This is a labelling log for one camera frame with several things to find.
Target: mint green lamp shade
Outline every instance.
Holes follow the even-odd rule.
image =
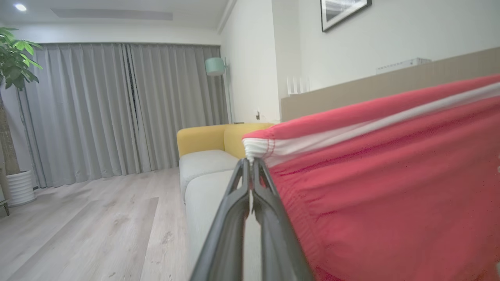
[[[205,69],[208,76],[220,76],[226,72],[224,60],[220,57],[211,57],[205,60]]]

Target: wooden headboard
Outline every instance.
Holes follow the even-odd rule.
[[[281,120],[493,74],[500,74],[500,47],[285,97],[281,99]]]

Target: wooden floor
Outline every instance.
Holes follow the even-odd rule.
[[[0,219],[0,281],[185,281],[179,170],[38,189]]]

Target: recessed light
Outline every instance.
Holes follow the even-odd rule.
[[[14,7],[15,7],[16,9],[18,9],[19,11],[21,11],[21,12],[26,11],[26,6],[25,6],[25,5],[23,5],[23,4],[14,4]]]

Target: floor lamp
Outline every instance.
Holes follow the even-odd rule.
[[[231,100],[231,93],[229,92],[229,81],[226,69],[228,65],[220,57],[211,57],[205,61],[206,75],[208,76],[223,76],[222,83],[224,84],[225,100],[227,106],[227,116],[229,118],[229,124],[234,121],[233,118],[233,103]]]

